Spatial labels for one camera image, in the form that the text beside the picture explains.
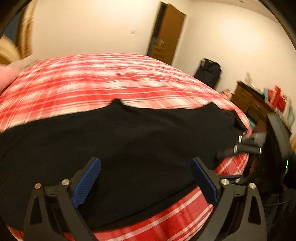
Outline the beige patterned curtain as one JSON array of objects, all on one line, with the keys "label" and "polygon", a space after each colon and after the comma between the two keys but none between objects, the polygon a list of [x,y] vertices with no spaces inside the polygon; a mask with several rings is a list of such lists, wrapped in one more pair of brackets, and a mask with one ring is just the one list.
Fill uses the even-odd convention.
[{"label": "beige patterned curtain", "polygon": [[23,10],[16,30],[16,47],[21,58],[33,53],[33,25],[37,0],[31,1]]}]

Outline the brown wooden dresser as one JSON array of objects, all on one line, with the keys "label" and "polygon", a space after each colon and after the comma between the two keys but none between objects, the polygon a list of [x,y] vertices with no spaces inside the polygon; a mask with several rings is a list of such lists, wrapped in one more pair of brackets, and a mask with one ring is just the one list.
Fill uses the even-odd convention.
[{"label": "brown wooden dresser", "polygon": [[254,133],[266,132],[267,115],[275,109],[265,102],[262,94],[238,81],[231,102],[255,124]]}]

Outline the pink pillow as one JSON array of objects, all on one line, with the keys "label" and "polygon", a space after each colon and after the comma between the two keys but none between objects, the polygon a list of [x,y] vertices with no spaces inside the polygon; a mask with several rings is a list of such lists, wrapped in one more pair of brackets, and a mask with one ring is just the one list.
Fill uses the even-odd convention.
[{"label": "pink pillow", "polygon": [[0,65],[0,94],[2,94],[19,76],[18,68]]}]

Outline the red plaid bedsheet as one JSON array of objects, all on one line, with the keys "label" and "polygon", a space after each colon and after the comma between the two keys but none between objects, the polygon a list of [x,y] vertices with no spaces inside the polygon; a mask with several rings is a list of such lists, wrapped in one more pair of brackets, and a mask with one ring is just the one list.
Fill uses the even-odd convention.
[{"label": "red plaid bedsheet", "polygon": [[[40,61],[1,89],[1,130],[40,118],[102,108],[113,99],[138,108],[198,108],[215,103],[246,115],[194,77],[139,54],[82,54]],[[99,240],[189,240],[213,207],[199,188],[147,220],[107,232]]]}]

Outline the cream round headboard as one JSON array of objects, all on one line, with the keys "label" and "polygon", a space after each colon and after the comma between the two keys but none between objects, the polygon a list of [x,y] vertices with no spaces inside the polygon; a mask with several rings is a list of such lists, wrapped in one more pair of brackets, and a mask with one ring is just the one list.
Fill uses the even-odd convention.
[{"label": "cream round headboard", "polygon": [[21,59],[20,53],[11,39],[3,35],[0,42],[0,58],[2,65],[9,65]]}]

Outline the brown wooden door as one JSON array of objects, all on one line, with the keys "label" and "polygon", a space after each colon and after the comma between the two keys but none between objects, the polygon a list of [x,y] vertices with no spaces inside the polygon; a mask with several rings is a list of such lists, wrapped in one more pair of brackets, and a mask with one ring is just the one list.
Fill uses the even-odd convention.
[{"label": "brown wooden door", "polygon": [[185,18],[172,4],[160,2],[147,56],[171,65]]}]

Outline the black bag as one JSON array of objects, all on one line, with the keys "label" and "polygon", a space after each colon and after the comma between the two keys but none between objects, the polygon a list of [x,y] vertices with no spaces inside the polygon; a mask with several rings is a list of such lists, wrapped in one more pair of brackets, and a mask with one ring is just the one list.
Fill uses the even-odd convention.
[{"label": "black bag", "polygon": [[200,80],[208,87],[214,89],[220,79],[220,74],[222,72],[219,63],[203,58],[197,68],[194,78]]}]

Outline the black pants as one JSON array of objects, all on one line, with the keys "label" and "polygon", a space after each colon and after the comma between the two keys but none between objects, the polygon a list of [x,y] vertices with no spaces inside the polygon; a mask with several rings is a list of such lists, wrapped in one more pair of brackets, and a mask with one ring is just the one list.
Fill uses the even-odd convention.
[{"label": "black pants", "polygon": [[110,105],[14,126],[1,133],[1,217],[22,230],[36,183],[57,185],[92,158],[101,172],[78,207],[89,228],[103,231],[147,219],[196,187],[189,162],[218,167],[218,152],[246,132],[233,110]]}]

